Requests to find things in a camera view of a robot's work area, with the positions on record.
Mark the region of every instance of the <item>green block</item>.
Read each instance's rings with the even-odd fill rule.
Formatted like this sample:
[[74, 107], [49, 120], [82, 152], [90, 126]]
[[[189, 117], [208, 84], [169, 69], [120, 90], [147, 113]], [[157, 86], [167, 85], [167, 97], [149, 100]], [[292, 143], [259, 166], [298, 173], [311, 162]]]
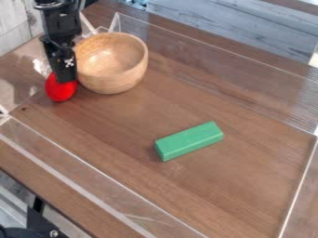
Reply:
[[223, 139], [223, 133], [213, 122], [204, 123], [155, 141], [155, 150], [161, 161], [193, 152]]

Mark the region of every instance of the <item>red object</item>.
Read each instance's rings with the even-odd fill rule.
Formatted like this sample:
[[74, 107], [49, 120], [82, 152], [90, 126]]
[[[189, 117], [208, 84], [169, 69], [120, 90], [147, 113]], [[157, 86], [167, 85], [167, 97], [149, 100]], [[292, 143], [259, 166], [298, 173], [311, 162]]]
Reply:
[[54, 73], [50, 73], [44, 82], [45, 94], [53, 101], [65, 101], [74, 95], [77, 85], [77, 80], [60, 84], [56, 80]]

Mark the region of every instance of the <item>wooden bowl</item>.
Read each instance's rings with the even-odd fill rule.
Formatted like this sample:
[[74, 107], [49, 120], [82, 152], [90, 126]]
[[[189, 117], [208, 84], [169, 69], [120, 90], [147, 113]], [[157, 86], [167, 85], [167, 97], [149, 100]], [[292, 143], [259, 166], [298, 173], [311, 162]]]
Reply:
[[120, 93], [141, 80], [148, 65], [144, 42], [127, 33], [100, 33], [76, 46], [78, 81], [101, 94]]

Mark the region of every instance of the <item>table surface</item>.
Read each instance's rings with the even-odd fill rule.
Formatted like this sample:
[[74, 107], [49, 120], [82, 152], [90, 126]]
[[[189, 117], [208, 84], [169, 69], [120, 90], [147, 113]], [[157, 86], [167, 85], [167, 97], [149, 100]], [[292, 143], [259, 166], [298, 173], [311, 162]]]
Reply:
[[[116, 11], [283, 71], [240, 65], [232, 55], [205, 54], [203, 60], [216, 62], [223, 57], [228, 61], [228, 67], [209, 72], [199, 61], [187, 63], [153, 50], [144, 80], [133, 90], [104, 96], [80, 88], [72, 100], [61, 104], [52, 103], [38, 92], [10, 115], [208, 237], [275, 237], [315, 142], [310, 133], [288, 124], [299, 122], [308, 109], [307, 123], [316, 125], [316, 105], [310, 103], [315, 91], [306, 87], [316, 80], [316, 71], [116, 3], [99, 1], [84, 13], [99, 26], [109, 24]], [[160, 39], [157, 45], [168, 41]], [[25, 87], [41, 85], [42, 76], [30, 63], [40, 55], [33, 40], [0, 59], [1, 80], [12, 84], [13, 96]], [[192, 75], [193, 81], [188, 83], [171, 69]], [[237, 76], [237, 86], [251, 88], [241, 90], [225, 84], [228, 73]], [[284, 91], [283, 84], [291, 77], [290, 89]], [[278, 91], [263, 89], [266, 84]], [[215, 86], [227, 92], [225, 97], [215, 93]], [[278, 100], [288, 105], [280, 107]], [[205, 121], [217, 123], [224, 141], [161, 163], [153, 141]], [[92, 235], [103, 237], [108, 232], [109, 237], [139, 237], [6, 144], [0, 143], [0, 150], [1, 168]]]

